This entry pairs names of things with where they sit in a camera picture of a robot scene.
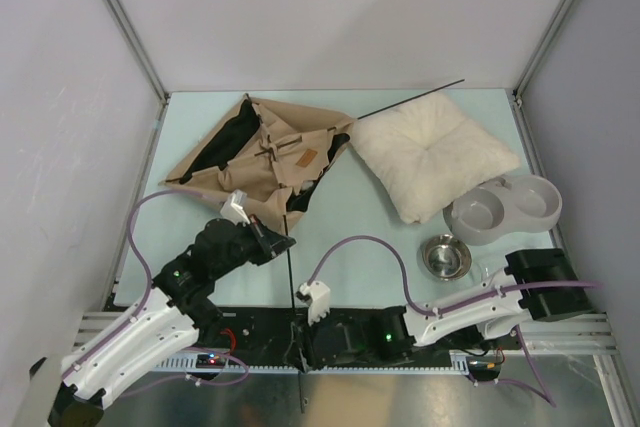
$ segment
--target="purple tube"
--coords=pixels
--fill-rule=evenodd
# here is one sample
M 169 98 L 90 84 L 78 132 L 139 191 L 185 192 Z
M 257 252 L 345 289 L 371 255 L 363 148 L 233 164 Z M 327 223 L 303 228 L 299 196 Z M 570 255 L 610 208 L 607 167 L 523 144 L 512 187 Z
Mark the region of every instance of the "purple tube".
M 467 376 L 467 378 L 473 383 L 477 382 L 478 385 L 484 385 L 484 386 L 493 386 L 493 385 L 500 385 L 500 384 L 515 385 L 516 387 L 520 387 L 521 389 L 528 390 L 529 392 L 532 392 L 532 393 L 536 394 L 538 397 L 540 397 L 545 402 L 549 402 L 549 399 L 544 395 L 544 393 L 540 392 L 535 387 L 530 386 L 526 382 L 522 382 L 521 380 L 516 380 L 516 379 L 498 379 L 497 382 L 493 381 L 493 380 L 479 381 L 479 380 L 474 379 L 473 375 L 471 375 L 471 374 L 469 374 Z
M 318 274 L 320 273 L 320 269 L 322 269 L 327 259 L 331 256 L 331 254 L 333 254 L 336 250 L 338 250 L 343 245 L 348 244 L 349 242 L 353 242 L 354 240 L 370 240 L 371 242 L 376 242 L 386 247 L 396 258 L 396 260 L 398 261 L 398 265 L 400 266 L 400 273 L 402 275 L 402 289 L 404 290 L 404 297 L 407 300 L 407 304 L 409 304 L 411 308 L 416 312 L 418 312 L 419 314 L 423 314 L 423 315 L 433 314 L 432 310 L 426 310 L 420 307 L 411 299 L 411 294 L 409 294 L 409 278 L 407 277 L 407 268 L 405 267 L 404 262 L 402 261 L 402 257 L 400 257 L 400 254 L 398 253 L 398 251 L 394 249 L 393 246 L 391 246 L 391 244 L 385 242 L 384 240 L 378 237 L 374 237 L 372 235 L 354 235 L 352 237 L 347 237 L 346 239 L 341 240 L 340 242 L 335 244 L 333 247 L 331 247 L 327 251 L 327 253 L 322 256 L 322 259 L 320 259 L 318 266 L 313 271 L 313 274 L 311 274 L 311 277 L 309 277 L 309 280 L 307 280 L 307 284 L 311 285 L 311 283 L 314 280 L 316 280 L 316 277 L 318 277 Z
M 203 199 L 205 197 L 200 193 L 189 192 L 186 190 L 162 190 L 160 192 L 155 192 L 153 194 L 147 195 L 146 197 L 143 197 L 138 202 L 136 202 L 136 204 L 133 206 L 133 209 L 131 209 L 131 212 L 129 213 L 129 218 L 127 219 L 127 240 L 129 241 L 129 245 L 131 246 L 131 250 L 133 251 L 134 255 L 138 258 L 138 260 L 142 264 L 142 268 L 144 269 L 144 275 L 146 277 L 146 282 L 147 282 L 144 288 L 144 293 L 142 294 L 142 299 L 140 299 L 140 302 L 138 303 L 138 307 L 136 307 L 136 309 L 132 312 L 131 317 L 136 317 L 142 311 L 142 309 L 144 309 L 145 304 L 149 299 L 149 295 L 151 294 L 151 281 L 152 281 L 151 268 L 149 267 L 149 264 L 144 259 L 144 257 L 140 253 L 140 250 L 138 249 L 138 246 L 133 240 L 133 224 L 135 223 L 136 214 L 138 213 L 138 210 L 140 210 L 140 207 L 142 207 L 142 205 L 144 205 L 146 202 L 150 201 L 151 199 L 155 199 L 156 197 L 160 197 L 163 195 L 170 195 L 170 194 L 189 195 L 191 197 L 196 197 L 198 199 Z M 73 364 L 71 364 L 69 368 L 62 373 L 62 380 L 66 379 L 67 377 L 69 377 L 69 375 L 71 375 L 71 373 L 74 371 L 73 369 L 74 364 L 81 365 L 83 362 L 85 362 L 98 350 L 104 347 L 108 342 L 110 342 L 116 335 L 122 332 L 129 325 L 131 325 L 131 322 L 129 322 L 129 319 L 128 318 L 123 319 L 122 323 L 118 327 L 116 327 L 113 330 L 113 332 L 105 336 L 104 339 L 98 342 L 93 348 L 89 349 L 87 352 L 82 354 L 80 358 L 78 358 L 78 360 L 76 360 Z
M 546 399 L 546 401 L 549 402 L 549 404 L 551 404 L 551 407 L 557 407 L 555 401 L 553 400 L 553 397 L 551 396 L 551 392 L 547 388 L 547 385 L 542 381 L 542 376 L 540 375 L 540 371 L 538 370 L 538 368 L 536 367 L 536 364 L 533 362 L 533 359 L 531 358 L 531 354 L 529 353 L 527 344 L 524 343 L 524 338 L 522 337 L 522 331 L 520 330 L 519 325 L 516 325 L 516 333 L 518 334 L 518 340 L 520 341 L 520 345 L 522 346 L 522 351 L 524 352 L 524 356 L 527 358 L 527 363 L 529 364 L 529 367 L 531 367 L 531 372 L 533 372 L 533 375 L 538 381 L 538 385 L 540 385 L 540 387 L 544 391 L 543 398 Z
M 224 358 L 230 360 L 231 362 L 235 362 L 236 364 L 240 365 L 240 367 L 242 367 L 244 369 L 244 373 L 240 377 L 238 377 L 237 379 L 230 380 L 228 382 L 215 382 L 215 381 L 209 381 L 209 380 L 194 379 L 193 377 L 190 380 L 193 380 L 193 381 L 200 380 L 201 384 L 208 385 L 210 387 L 224 387 L 226 385 L 238 384 L 238 383 L 242 382 L 243 380 L 246 380 L 247 377 L 249 377 L 249 367 L 247 366 L 247 364 L 245 364 L 240 359 L 234 357 L 233 355 L 223 354 L 221 352 L 214 352 L 212 350 L 207 350 L 207 349 L 201 349 L 199 347 L 189 347 L 189 350 L 196 350 L 198 352 L 204 352 L 206 354 L 213 353 L 213 354 L 219 355 L 220 357 L 224 357 Z M 140 387 L 139 389 L 130 390 L 128 392 L 125 392 L 119 398 L 120 399 L 126 399 L 126 398 L 129 398 L 129 397 L 133 397 L 135 395 L 147 392 L 148 390 L 151 390 L 151 389 L 153 389 L 154 387 L 157 387 L 160 384 L 165 384 L 167 382 L 173 382 L 174 380 L 180 380 L 180 379 L 186 379 L 185 375 L 179 374 L 179 375 L 170 375 L 170 376 L 167 376 L 167 377 L 163 377 L 162 379 L 158 379 L 155 382 L 151 382 L 150 384 L 145 385 L 144 387 Z
M 348 244 L 349 242 L 353 242 L 355 240 L 369 240 L 371 242 L 376 242 L 386 247 L 396 258 L 396 260 L 398 261 L 398 265 L 400 266 L 400 273 L 402 274 L 402 289 L 404 290 L 404 297 L 407 301 L 407 304 L 411 306 L 411 308 L 416 312 L 418 312 L 419 314 L 426 315 L 427 317 L 436 315 L 433 309 L 424 309 L 420 307 L 416 302 L 414 302 L 413 299 L 411 299 L 411 295 L 409 293 L 409 279 L 407 276 L 407 269 L 398 251 L 394 249 L 393 246 L 391 246 L 389 243 L 385 242 L 384 240 L 378 237 L 374 237 L 372 235 L 354 235 L 351 237 L 347 237 L 346 239 L 341 240 L 340 242 L 335 244 L 333 247 L 331 247 L 327 251 L 327 253 L 322 256 L 322 259 L 320 259 L 320 262 L 318 262 L 318 265 L 313 271 L 313 273 L 311 274 L 311 277 L 309 277 L 309 280 L 307 280 L 307 284 L 311 284 L 311 282 L 316 280 L 316 278 L 318 277 L 318 274 L 320 273 L 320 270 L 322 269 L 322 267 L 324 267 L 325 262 L 331 256 L 331 254 L 333 254 L 336 250 L 338 250 L 343 245 Z M 582 282 L 579 280 L 531 282 L 528 284 L 517 284 L 517 285 L 509 285 L 509 286 L 502 287 L 502 292 L 508 293 L 508 292 L 514 292 L 518 290 L 544 289 L 544 288 L 552 288 L 552 287 L 582 287 L 585 289 L 592 289 L 596 287 L 601 287 L 601 284 L 596 282 Z M 476 302 L 481 302 L 485 299 L 490 299 L 497 295 L 498 295 L 498 292 L 496 290 L 490 290 L 488 292 L 478 294 L 474 297 L 457 302 L 447 307 L 442 307 L 441 309 L 438 310 L 438 315 L 454 312 L 456 310 L 462 309 L 469 305 L 475 304 Z
M 516 284 L 516 285 L 507 285 L 501 287 L 502 292 L 509 293 L 515 292 L 519 290 L 533 290 L 533 289 L 548 289 L 548 288 L 557 288 L 557 287 L 581 287 L 583 289 L 595 289 L 602 287 L 602 284 L 598 282 L 583 282 L 580 280 L 548 280 L 545 282 L 530 282 L 528 284 Z M 466 300 L 457 302 L 455 304 L 448 305 L 447 307 L 442 307 L 438 310 L 438 315 L 448 314 L 449 312 L 454 312 L 458 309 L 462 309 L 469 305 L 475 304 L 476 302 L 481 302 L 485 299 L 490 299 L 492 297 L 496 297 L 498 295 L 498 291 L 492 289 L 488 292 L 484 292 L 482 294 L 478 294 L 474 297 L 470 297 Z M 427 316 L 435 315 L 433 310 L 430 310 Z

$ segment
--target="beige fabric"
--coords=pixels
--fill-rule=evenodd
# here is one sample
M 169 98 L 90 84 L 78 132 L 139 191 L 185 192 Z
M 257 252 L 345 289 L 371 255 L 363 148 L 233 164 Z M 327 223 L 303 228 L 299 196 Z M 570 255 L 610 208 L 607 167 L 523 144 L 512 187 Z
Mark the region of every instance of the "beige fabric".
M 289 197 L 300 194 L 303 186 L 316 181 L 346 148 L 343 144 L 330 164 L 327 152 L 337 134 L 350 134 L 354 119 L 332 110 L 251 98 L 261 119 L 258 132 L 240 153 L 228 161 L 227 167 L 211 167 L 193 172 L 185 184 L 180 179 L 198 154 L 236 117 L 243 98 L 205 136 L 202 141 L 169 173 L 164 184 L 172 189 L 199 192 L 219 207 L 230 192 L 247 193 L 245 210 L 257 215 L 269 228 L 284 232 L 283 216 L 289 228 L 302 217 L 302 212 L 286 212 Z

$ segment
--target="thin black stick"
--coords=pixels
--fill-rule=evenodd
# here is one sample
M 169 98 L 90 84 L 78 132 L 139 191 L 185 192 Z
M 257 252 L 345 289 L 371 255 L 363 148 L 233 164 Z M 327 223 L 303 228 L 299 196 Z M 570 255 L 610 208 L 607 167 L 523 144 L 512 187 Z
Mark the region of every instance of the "thin black stick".
M 289 237 L 289 224 L 287 223 L 286 214 L 283 216 L 284 218 L 284 235 Z M 294 296 L 294 288 L 293 288 L 293 269 L 291 267 L 291 249 L 287 249 L 287 266 L 289 267 L 289 293 L 291 294 L 291 313 L 292 313 L 292 321 L 296 319 L 296 301 Z
M 287 215 L 285 214 L 283 217 L 284 217 L 284 233 L 288 237 L 289 224 L 287 222 Z M 293 269 L 291 268 L 290 249 L 287 249 L 287 266 L 289 267 L 289 292 L 291 293 L 291 315 L 292 315 L 291 322 L 293 323 L 296 320 L 296 302 L 295 302 L 294 289 L 293 289 Z M 304 414 L 305 407 L 307 405 L 307 399 L 305 398 L 304 392 L 302 390 L 302 372 L 300 371 L 298 371 L 298 398 L 300 400 L 300 413 Z
M 409 102 L 410 100 L 419 99 L 420 97 L 424 97 L 425 95 L 433 94 L 434 92 L 437 92 L 437 91 L 442 90 L 442 89 L 446 89 L 447 87 L 451 87 L 451 86 L 459 84 L 461 82 L 464 82 L 464 79 L 456 80 L 455 82 L 451 82 L 450 84 L 443 85 L 442 87 L 438 87 L 437 89 L 430 90 L 429 92 L 425 92 L 424 94 L 419 94 L 419 95 L 416 95 L 415 97 L 411 97 L 409 99 L 405 99 L 405 100 L 401 100 L 400 102 L 396 102 L 393 105 L 389 105 L 387 107 L 383 107 L 383 108 L 375 110 L 373 112 L 369 112 L 368 114 L 361 115 L 360 117 L 358 117 L 358 120 L 362 120 L 362 119 L 364 119 L 366 117 L 369 117 L 369 116 L 371 116 L 373 114 L 377 114 L 378 112 L 383 112 L 383 111 L 385 111 L 387 109 L 391 109 L 391 108 L 395 107 L 396 105 L 404 104 L 405 102 Z

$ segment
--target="brown label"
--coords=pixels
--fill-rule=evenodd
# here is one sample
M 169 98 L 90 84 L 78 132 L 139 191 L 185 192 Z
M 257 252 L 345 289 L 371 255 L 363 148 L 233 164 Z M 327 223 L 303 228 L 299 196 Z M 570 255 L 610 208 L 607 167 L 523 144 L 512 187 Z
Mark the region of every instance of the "brown label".
M 318 155 L 318 152 L 316 152 L 315 150 L 307 149 L 305 153 L 302 154 L 302 157 L 300 157 L 298 162 L 296 162 L 296 165 L 298 167 L 307 167 L 311 162 L 313 162 L 313 159 L 316 158 L 316 155 Z

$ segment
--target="white wall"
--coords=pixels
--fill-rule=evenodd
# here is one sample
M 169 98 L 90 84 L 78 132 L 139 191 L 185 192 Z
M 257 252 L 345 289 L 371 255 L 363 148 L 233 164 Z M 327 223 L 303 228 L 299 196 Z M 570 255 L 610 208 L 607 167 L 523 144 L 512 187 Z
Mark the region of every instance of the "white wall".
M 122 0 L 169 91 L 512 88 L 560 0 Z
M 640 396 L 640 0 L 582 0 L 525 108 L 565 203 L 562 231 Z
M 101 0 L 0 0 L 0 425 L 100 298 L 158 104 Z

